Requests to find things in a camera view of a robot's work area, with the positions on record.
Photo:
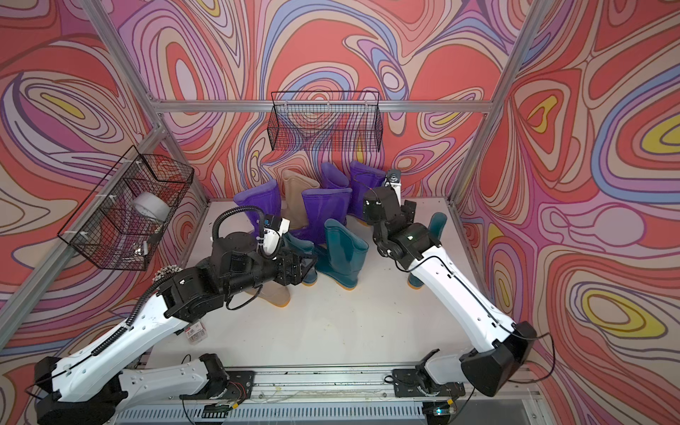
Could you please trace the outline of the teal rain boot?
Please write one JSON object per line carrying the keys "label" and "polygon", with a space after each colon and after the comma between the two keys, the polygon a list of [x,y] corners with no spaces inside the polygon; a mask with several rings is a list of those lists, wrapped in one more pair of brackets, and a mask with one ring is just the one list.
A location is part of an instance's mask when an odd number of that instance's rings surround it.
{"label": "teal rain boot", "polygon": [[[429,224],[429,231],[430,234],[433,235],[437,240],[441,240],[447,221],[447,216],[443,212],[436,212],[432,215]],[[424,283],[413,274],[408,276],[407,283],[409,287],[414,290],[419,290],[424,285]]]}
{"label": "teal rain boot", "polygon": [[314,243],[308,240],[303,240],[295,237],[292,233],[288,232],[283,235],[284,244],[287,248],[299,251],[306,255],[312,255],[312,259],[304,259],[303,264],[306,267],[308,264],[313,263],[310,270],[306,274],[303,283],[306,286],[313,286],[317,282],[318,274],[315,269],[315,249]]}
{"label": "teal rain boot", "polygon": [[324,223],[325,244],[316,245],[315,270],[329,276],[346,290],[354,290],[366,261],[369,245],[335,219]]}

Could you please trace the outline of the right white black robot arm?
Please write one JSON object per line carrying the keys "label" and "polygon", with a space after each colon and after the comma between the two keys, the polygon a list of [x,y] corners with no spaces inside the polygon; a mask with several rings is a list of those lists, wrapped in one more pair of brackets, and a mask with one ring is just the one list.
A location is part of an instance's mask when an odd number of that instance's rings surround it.
{"label": "right white black robot arm", "polygon": [[416,207],[413,201],[401,202],[392,187],[369,189],[363,218],[373,228],[379,254],[421,280],[462,326],[472,345],[457,357],[462,375],[475,390],[494,397],[546,335],[494,306],[454,265],[439,238],[414,220]]}

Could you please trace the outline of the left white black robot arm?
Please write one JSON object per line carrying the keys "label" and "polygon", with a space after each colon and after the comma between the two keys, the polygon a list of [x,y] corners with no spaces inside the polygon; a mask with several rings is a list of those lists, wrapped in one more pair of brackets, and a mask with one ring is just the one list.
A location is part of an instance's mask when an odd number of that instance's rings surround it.
{"label": "left white black robot arm", "polygon": [[235,295],[261,292],[267,283],[299,285],[315,266],[312,250],[286,246],[288,221],[254,205],[220,214],[212,226],[212,252],[194,267],[169,267],[138,299],[129,317],[68,357],[35,365],[35,405],[41,424],[104,424],[116,414],[163,398],[207,400],[237,391],[218,355],[203,354],[176,367],[135,371],[129,364],[209,313],[228,308]]}

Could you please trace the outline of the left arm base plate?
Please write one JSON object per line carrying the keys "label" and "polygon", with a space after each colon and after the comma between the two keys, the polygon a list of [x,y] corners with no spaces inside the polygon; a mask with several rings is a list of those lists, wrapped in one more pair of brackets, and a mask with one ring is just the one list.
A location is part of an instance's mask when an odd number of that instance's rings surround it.
{"label": "left arm base plate", "polygon": [[255,372],[251,370],[227,371],[225,377],[210,378],[208,383],[194,394],[182,394],[180,400],[228,400],[244,401],[251,398]]}

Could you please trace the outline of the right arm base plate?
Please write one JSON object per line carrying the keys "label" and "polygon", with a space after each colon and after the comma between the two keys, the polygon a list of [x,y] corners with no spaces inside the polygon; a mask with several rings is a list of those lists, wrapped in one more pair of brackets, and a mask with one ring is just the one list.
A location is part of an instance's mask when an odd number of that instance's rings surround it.
{"label": "right arm base plate", "polygon": [[384,377],[384,382],[393,387],[397,398],[451,398],[457,400],[466,395],[460,382],[437,384],[426,372],[416,368],[393,369]]}

